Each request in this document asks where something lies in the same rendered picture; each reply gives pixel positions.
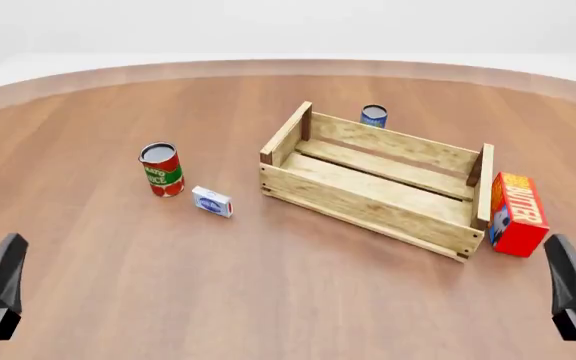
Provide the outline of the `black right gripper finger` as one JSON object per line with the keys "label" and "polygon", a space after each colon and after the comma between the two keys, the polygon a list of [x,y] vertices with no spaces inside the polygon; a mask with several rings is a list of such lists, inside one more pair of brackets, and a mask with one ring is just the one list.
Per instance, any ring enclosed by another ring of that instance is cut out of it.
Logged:
{"label": "black right gripper finger", "polygon": [[544,242],[552,283],[552,314],[576,308],[576,250],[563,234]]}

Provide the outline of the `red butter box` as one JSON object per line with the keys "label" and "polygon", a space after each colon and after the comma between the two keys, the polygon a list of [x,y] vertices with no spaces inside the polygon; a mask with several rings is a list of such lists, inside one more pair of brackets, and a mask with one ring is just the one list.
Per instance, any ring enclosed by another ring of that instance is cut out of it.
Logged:
{"label": "red butter box", "polygon": [[550,227],[533,179],[500,172],[491,193],[488,233],[494,251],[530,257]]}

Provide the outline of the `wooden slat tray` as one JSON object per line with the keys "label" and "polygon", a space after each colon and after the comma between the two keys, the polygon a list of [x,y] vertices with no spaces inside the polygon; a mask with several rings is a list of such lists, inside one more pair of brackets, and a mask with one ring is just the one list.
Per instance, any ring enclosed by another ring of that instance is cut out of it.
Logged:
{"label": "wooden slat tray", "polygon": [[303,102],[260,151],[263,194],[466,262],[491,219],[479,151],[316,113]]}

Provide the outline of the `red tomato sauce tin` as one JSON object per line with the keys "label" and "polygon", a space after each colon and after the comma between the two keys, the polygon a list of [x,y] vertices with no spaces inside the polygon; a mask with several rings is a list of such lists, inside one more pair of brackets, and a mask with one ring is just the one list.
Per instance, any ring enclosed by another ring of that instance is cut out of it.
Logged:
{"label": "red tomato sauce tin", "polygon": [[174,197],[184,190],[183,170],[173,144],[151,143],[141,150],[139,161],[156,196]]}

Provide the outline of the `small white blue box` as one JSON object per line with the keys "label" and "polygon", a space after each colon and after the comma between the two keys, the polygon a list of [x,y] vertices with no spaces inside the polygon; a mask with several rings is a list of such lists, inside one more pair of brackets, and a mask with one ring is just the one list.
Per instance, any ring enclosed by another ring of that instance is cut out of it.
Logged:
{"label": "small white blue box", "polygon": [[192,189],[195,206],[216,215],[230,218],[233,215],[231,197],[207,188],[196,186]]}

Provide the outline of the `blue tin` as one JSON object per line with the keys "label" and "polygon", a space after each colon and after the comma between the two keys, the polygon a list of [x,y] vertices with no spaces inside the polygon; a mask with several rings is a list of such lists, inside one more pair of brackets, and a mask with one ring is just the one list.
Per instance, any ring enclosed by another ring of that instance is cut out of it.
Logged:
{"label": "blue tin", "polygon": [[370,104],[363,107],[360,116],[360,123],[376,128],[385,128],[388,118],[387,110],[381,105]]}

